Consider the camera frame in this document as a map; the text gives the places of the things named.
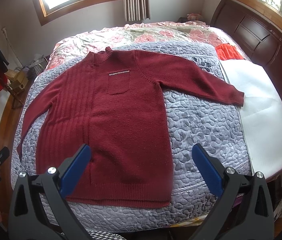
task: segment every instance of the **quilted bedspread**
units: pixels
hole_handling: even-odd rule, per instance
[[[192,60],[204,71],[224,79],[216,51],[204,43],[179,41],[145,42],[116,49],[142,49],[173,54]],[[43,72],[32,85],[18,124],[12,151],[11,183],[14,187],[20,171],[36,174],[36,143],[47,113],[33,123],[22,144],[22,159],[16,151],[20,143],[24,113],[31,101],[53,79],[83,57]],[[196,168],[191,149],[201,143],[207,152],[224,166],[231,166],[241,174],[251,174],[249,155],[243,138],[238,111],[235,106],[209,102],[183,93],[163,92],[174,164],[174,187],[169,206],[159,209],[136,209],[117,206],[97,206],[69,202],[74,214],[87,230],[128,232],[172,226],[208,213],[215,198],[209,193]],[[44,209],[52,223],[57,223],[48,202],[42,196]]]

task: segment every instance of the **red sweater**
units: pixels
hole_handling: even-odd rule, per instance
[[[25,112],[21,143],[31,124],[49,110],[37,142],[38,174],[58,167],[82,143],[92,150],[92,159],[67,200],[166,206],[173,164],[162,89],[243,105],[244,93],[192,61],[107,47],[90,52],[39,93]]]

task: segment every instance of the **blue gripper pad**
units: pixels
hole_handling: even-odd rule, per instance
[[[60,179],[61,197],[65,198],[66,196],[72,194],[90,159],[90,147],[86,144],[82,145],[79,152],[75,155],[74,160],[72,160],[70,166]]]
[[[198,167],[210,192],[220,198],[223,193],[222,177],[210,158],[213,157],[210,157],[200,144],[197,143],[192,147],[192,159],[195,165]]]

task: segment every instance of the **wooden bed frame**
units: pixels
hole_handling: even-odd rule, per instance
[[[232,0],[220,2],[211,25],[228,33],[254,63],[266,70],[282,99],[282,33],[259,15]],[[30,85],[22,98],[25,98]],[[12,152],[21,109],[11,110],[10,101],[0,122],[0,149],[7,146]],[[12,196],[10,168],[11,158],[1,166],[0,211],[4,225],[7,225]]]
[[[211,26],[225,31],[264,68],[282,100],[282,32],[234,0],[221,0]]]

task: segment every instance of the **cable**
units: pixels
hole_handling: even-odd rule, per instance
[[[22,63],[21,63],[21,61],[20,61],[20,59],[18,58],[18,56],[16,55],[16,53],[15,53],[15,51],[14,51],[14,49],[13,49],[13,47],[12,47],[12,44],[10,43],[10,40],[9,40],[9,38],[7,37],[7,33],[6,33],[6,28],[5,27],[3,27],[2,29],[2,32],[3,32],[3,35],[5,36],[5,39],[6,39],[6,44],[12,49],[12,51],[13,51],[13,53],[14,53],[14,55],[15,55],[15,57],[18,59],[18,61],[19,61],[19,63],[20,63],[20,65],[21,66],[17,66],[15,69],[20,69],[20,70],[22,70],[23,69],[23,65],[22,65]]]

